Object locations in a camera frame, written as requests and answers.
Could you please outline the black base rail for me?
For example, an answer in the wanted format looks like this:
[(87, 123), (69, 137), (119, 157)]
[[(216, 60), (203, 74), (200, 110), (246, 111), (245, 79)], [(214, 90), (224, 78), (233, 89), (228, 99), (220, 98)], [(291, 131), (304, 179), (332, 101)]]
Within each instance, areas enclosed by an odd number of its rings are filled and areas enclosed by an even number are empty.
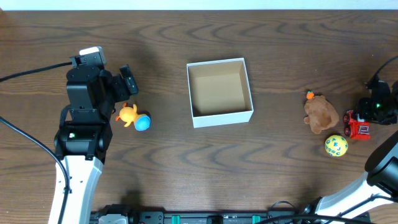
[(229, 224), (259, 223), (279, 216), (296, 215), (294, 208), (273, 208), (268, 211), (167, 212), (165, 210), (134, 210), (125, 205), (107, 205), (92, 212), (89, 224)]

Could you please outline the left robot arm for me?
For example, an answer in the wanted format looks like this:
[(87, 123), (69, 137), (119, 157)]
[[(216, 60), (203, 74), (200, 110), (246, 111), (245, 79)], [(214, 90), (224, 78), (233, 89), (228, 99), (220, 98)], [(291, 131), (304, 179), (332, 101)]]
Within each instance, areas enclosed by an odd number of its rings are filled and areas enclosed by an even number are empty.
[(49, 223), (88, 223), (95, 188), (113, 136), (115, 104), (138, 92), (128, 65), (113, 76), (103, 67), (80, 65), (67, 73), (70, 104), (54, 138), (56, 186)]

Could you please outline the orange toy with blue cap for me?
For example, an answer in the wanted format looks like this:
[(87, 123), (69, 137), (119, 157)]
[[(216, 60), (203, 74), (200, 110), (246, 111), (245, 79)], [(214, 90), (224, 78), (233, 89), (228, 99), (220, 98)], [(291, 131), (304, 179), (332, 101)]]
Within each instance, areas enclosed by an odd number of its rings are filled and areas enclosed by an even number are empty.
[(148, 115), (137, 113), (136, 104), (129, 106), (127, 103), (124, 103), (119, 114), (116, 116), (116, 121), (119, 120), (125, 122), (125, 128), (133, 124), (137, 131), (145, 131), (150, 128), (151, 124), (151, 119)]

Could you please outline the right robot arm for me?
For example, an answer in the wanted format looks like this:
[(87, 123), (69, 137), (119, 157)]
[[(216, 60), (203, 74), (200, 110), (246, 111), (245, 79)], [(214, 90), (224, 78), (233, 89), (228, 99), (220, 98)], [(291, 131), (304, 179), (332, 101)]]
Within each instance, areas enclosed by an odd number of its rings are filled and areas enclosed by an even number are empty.
[[(366, 83), (369, 98), (360, 99), (354, 110), (343, 117), (345, 135), (351, 139), (368, 140), (369, 124), (397, 123), (397, 86), (393, 89), (375, 75)], [(397, 133), (385, 140), (370, 155), (362, 176), (343, 190), (321, 197), (308, 211), (318, 216), (355, 218), (368, 210), (397, 202)]]

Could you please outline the brown plush bear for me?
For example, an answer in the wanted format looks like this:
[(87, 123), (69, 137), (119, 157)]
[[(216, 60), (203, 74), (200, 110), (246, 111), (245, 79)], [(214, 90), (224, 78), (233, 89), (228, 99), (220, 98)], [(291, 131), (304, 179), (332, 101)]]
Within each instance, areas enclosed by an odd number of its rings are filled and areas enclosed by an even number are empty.
[(313, 133), (320, 134), (323, 130), (333, 128), (338, 124), (339, 114), (323, 95), (315, 95), (314, 92), (307, 91), (306, 97), (304, 110), (307, 115), (303, 122), (310, 126)]

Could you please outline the red toy fire truck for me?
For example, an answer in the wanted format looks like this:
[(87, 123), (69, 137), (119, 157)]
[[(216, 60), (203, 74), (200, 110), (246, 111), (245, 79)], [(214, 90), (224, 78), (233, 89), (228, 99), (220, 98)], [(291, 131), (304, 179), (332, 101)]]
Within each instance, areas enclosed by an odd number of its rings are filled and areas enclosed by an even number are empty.
[(350, 139), (367, 141), (370, 140), (369, 123), (354, 116), (353, 110), (348, 110), (343, 116), (345, 124), (344, 134)]

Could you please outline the yellow ball with blue letters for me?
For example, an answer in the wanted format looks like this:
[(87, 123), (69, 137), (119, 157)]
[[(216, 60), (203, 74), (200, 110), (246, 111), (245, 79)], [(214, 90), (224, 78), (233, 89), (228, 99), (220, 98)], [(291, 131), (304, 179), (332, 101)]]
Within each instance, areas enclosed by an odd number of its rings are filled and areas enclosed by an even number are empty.
[(340, 135), (331, 135), (325, 141), (326, 152), (333, 157), (341, 157), (348, 150), (347, 140)]

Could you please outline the white cardboard box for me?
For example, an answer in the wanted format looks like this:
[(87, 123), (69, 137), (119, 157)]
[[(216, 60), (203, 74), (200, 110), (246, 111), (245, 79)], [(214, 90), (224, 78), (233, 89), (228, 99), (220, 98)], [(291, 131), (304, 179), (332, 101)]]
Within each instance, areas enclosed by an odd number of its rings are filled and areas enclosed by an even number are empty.
[(254, 112), (245, 59), (187, 64), (194, 128), (247, 123)]

